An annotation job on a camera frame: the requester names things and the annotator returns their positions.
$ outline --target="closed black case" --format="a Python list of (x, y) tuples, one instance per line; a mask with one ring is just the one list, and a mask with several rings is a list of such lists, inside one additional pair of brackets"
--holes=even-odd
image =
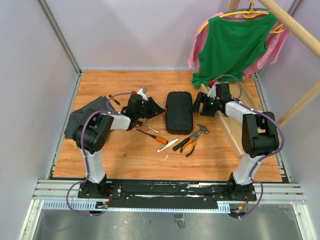
[(194, 117), (190, 92), (169, 92), (165, 107), (165, 128), (168, 133), (187, 135), (193, 131)]

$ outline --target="tool case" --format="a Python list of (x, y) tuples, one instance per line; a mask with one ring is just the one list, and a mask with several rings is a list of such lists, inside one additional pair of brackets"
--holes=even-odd
[(169, 92), (165, 107), (165, 128), (168, 133), (187, 135), (193, 131), (194, 118), (190, 92)]

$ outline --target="wooden table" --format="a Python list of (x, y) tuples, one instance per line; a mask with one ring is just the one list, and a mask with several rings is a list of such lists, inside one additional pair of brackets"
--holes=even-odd
[[(72, 111), (82, 108), (99, 96), (137, 91), (141, 87), (145, 87), (147, 97), (152, 97), (161, 107), (165, 106), (166, 97), (171, 91), (188, 91), (194, 101), (199, 90), (191, 84), (191, 79), (191, 71), (87, 70), (83, 74)], [(260, 105), (253, 79), (245, 79), (244, 84)], [(119, 96), (116, 99), (121, 106), (114, 102), (112, 104), (117, 110), (121, 110), (127, 105), (129, 96)], [(199, 129), (196, 124), (204, 125), (210, 133), (200, 135), (195, 150), (189, 157), (185, 157), (186, 153), (173, 151), (171, 147), (157, 153), (163, 145), (135, 129), (113, 131), (102, 149), (103, 168), (107, 178), (226, 181), (237, 168), (240, 159), (235, 156), (214, 117), (194, 113), (193, 132)], [(180, 142), (186, 138), (185, 135), (172, 135), (166, 131), (164, 114), (149, 119), (147, 125), (160, 131), (159, 136), (169, 141), (178, 138)], [(141, 129), (156, 134), (145, 127)], [(84, 175), (85, 164), (79, 148), (73, 140), (64, 139), (53, 176)], [(282, 180), (275, 157), (270, 157), (262, 164), (255, 179), (275, 182)]]

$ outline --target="green shirt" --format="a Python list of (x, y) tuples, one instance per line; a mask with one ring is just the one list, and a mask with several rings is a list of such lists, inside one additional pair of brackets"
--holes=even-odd
[[(267, 36), (276, 21), (271, 13), (249, 21), (230, 21), (219, 16), (209, 19), (208, 37), (198, 54), (200, 67), (193, 74), (193, 85), (198, 88), (223, 74), (242, 81), (242, 72), (267, 51)], [(222, 83), (234, 81), (230, 77), (219, 79)]]

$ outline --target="clothes hanger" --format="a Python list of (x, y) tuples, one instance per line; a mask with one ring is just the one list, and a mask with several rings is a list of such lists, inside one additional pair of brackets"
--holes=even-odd
[[(231, 11), (226, 11), (224, 12), (223, 15), (220, 15), (220, 18), (226, 17), (226, 16), (231, 16), (231, 15), (236, 15), (236, 14), (242, 14), (245, 18), (255, 18), (258, 14), (264, 14), (264, 15), (268, 15), (269, 12), (266, 8), (254, 8), (255, 7), (255, 3), (253, 2), (253, 0), (249, 0), (250, 1), (250, 8), (241, 8), (241, 9), (236, 9), (236, 10), (231, 10)], [(200, 34), (204, 28), (206, 28), (208, 26), (209, 22), (205, 22), (199, 29), (198, 34)], [(284, 29), (277, 31), (279, 28), (281, 28), (283, 26), (283, 24), (280, 24), (279, 26), (277, 26), (275, 29), (273, 29), (272, 31), (270, 31), (269, 33), (271, 34), (279, 34), (282, 33), (284, 31)]]

